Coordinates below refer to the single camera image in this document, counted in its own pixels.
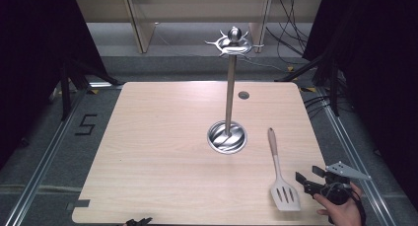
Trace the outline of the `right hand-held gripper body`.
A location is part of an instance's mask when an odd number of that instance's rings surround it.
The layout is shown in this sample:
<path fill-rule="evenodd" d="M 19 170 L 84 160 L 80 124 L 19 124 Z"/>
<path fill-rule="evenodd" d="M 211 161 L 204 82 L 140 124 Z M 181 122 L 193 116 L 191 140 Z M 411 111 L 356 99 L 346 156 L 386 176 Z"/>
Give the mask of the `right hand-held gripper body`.
<path fill-rule="evenodd" d="M 326 197 L 336 205 L 344 204 L 351 196 L 353 190 L 350 186 L 351 180 L 370 181 L 371 176 L 366 175 L 341 161 L 325 167 L 324 184 L 309 181 L 310 188 L 304 188 L 304 192 L 314 196 L 316 193 Z"/>

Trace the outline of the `grey slotted spatula wooden handle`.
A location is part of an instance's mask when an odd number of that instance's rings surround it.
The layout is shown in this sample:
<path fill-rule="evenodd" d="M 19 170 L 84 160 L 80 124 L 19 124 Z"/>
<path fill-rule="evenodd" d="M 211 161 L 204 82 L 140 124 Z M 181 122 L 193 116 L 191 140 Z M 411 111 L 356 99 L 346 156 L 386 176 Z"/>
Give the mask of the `grey slotted spatula wooden handle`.
<path fill-rule="evenodd" d="M 275 182 L 270 189 L 273 201 L 280 211 L 300 211 L 300 199 L 296 189 L 288 184 L 282 177 L 278 158 L 277 140 L 275 131 L 272 127 L 268 128 L 267 137 L 275 169 Z"/>

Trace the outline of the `steel utensil rack stand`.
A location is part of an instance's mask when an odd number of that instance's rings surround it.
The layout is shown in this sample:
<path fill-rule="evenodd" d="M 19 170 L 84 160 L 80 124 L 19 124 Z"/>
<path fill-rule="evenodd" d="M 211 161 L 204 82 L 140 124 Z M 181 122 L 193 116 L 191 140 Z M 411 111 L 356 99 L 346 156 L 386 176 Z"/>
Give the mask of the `steel utensil rack stand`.
<path fill-rule="evenodd" d="M 207 41 L 207 44 L 214 45 L 220 51 L 220 56 L 228 56 L 225 119 L 215 122 L 208 129 L 207 141 L 216 152 L 231 155 L 240 152 L 247 142 L 244 127 L 232 120 L 237 61 L 239 56 L 247 58 L 246 55 L 254 45 L 246 38 L 248 33 L 244 34 L 237 27 L 231 27 L 226 34 L 220 34 L 216 41 Z"/>

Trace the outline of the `person's right hand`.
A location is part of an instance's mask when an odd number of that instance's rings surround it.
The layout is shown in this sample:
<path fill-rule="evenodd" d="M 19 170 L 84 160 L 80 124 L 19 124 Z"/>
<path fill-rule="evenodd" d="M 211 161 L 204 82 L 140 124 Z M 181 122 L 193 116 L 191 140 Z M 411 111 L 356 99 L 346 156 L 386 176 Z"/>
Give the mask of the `person's right hand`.
<path fill-rule="evenodd" d="M 341 205 L 336 205 L 316 193 L 313 199 L 323 206 L 323 209 L 319 209 L 316 213 L 329 216 L 335 226 L 363 226 L 364 218 L 358 206 L 361 202 L 362 191 L 353 183 L 350 186 L 353 190 L 352 197 Z"/>

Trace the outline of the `black metal stand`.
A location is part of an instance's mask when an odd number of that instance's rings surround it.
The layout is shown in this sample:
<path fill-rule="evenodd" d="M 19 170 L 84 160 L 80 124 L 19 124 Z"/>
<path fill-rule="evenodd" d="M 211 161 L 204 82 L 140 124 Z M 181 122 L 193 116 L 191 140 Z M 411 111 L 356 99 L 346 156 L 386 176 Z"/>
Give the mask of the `black metal stand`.
<path fill-rule="evenodd" d="M 278 79 L 278 82 L 290 82 L 315 67 L 316 72 L 313 76 L 313 83 L 316 86 L 323 86 L 326 82 L 329 83 L 330 107 L 333 113 L 336 116 L 339 116 L 337 107 L 338 63 L 335 56 L 330 51 L 325 51 L 317 58 L 302 66 L 296 72 L 291 72 L 284 78 Z"/>
<path fill-rule="evenodd" d="M 65 120 L 72 110 L 69 81 L 72 81 L 78 90 L 86 90 L 90 87 L 90 83 L 86 78 L 87 74 L 96 76 L 112 86 L 122 85 L 122 82 L 110 77 L 105 69 L 97 69 L 73 58 L 65 59 L 60 68 L 62 120 Z"/>

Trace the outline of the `black curtain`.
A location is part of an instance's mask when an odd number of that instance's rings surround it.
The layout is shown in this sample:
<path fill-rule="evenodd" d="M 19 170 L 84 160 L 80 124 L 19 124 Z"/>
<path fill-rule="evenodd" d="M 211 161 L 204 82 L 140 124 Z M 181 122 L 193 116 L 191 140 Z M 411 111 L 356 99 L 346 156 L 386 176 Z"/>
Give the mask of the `black curtain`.
<path fill-rule="evenodd" d="M 304 58 L 323 53 L 338 27 L 354 107 L 418 208 L 418 0 L 321 0 Z"/>
<path fill-rule="evenodd" d="M 76 0 L 0 0 L 0 169 L 63 74 L 107 78 Z"/>

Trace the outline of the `wooden furniture leg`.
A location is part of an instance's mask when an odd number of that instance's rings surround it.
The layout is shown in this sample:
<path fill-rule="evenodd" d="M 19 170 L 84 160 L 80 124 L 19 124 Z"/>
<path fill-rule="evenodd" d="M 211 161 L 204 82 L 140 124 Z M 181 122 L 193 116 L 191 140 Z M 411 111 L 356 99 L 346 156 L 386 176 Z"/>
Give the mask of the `wooden furniture leg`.
<path fill-rule="evenodd" d="M 128 17 L 135 35 L 140 53 L 146 53 L 156 25 L 146 21 L 146 16 L 140 9 L 138 0 L 124 0 Z"/>
<path fill-rule="evenodd" d="M 257 13 L 256 21 L 248 24 L 252 43 L 254 45 L 253 51 L 255 53 L 260 53 L 264 45 L 264 37 L 266 33 L 266 26 L 268 24 L 271 4 L 272 0 L 263 0 L 261 9 Z"/>

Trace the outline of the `aluminium floor rail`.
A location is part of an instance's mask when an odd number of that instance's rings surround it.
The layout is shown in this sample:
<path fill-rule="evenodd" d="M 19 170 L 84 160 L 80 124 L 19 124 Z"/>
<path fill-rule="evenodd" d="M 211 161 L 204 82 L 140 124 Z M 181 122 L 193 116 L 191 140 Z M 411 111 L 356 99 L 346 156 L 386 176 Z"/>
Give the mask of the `aluminium floor rail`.
<path fill-rule="evenodd" d="M 358 151 L 355 148 L 355 145 L 349 137 L 348 132 L 345 126 L 343 125 L 340 117 L 334 114 L 334 111 L 331 109 L 330 106 L 327 106 L 325 102 L 323 103 L 324 112 L 326 113 L 326 116 L 330 121 L 331 126 L 344 149 L 344 152 L 347 155 L 347 158 L 350 162 L 350 166 L 355 170 L 368 175 L 369 171 L 367 170 L 364 162 L 361 159 L 361 156 L 359 155 Z M 388 205 L 385 199 L 383 198 L 383 195 L 378 190 L 374 180 L 359 180 L 359 183 L 381 225 L 397 226 L 393 214 L 390 212 Z"/>
<path fill-rule="evenodd" d="M 70 91 L 72 110 L 62 120 L 62 95 L 47 103 L 23 144 L 0 170 L 0 226 L 86 226 L 72 220 L 119 87 Z"/>

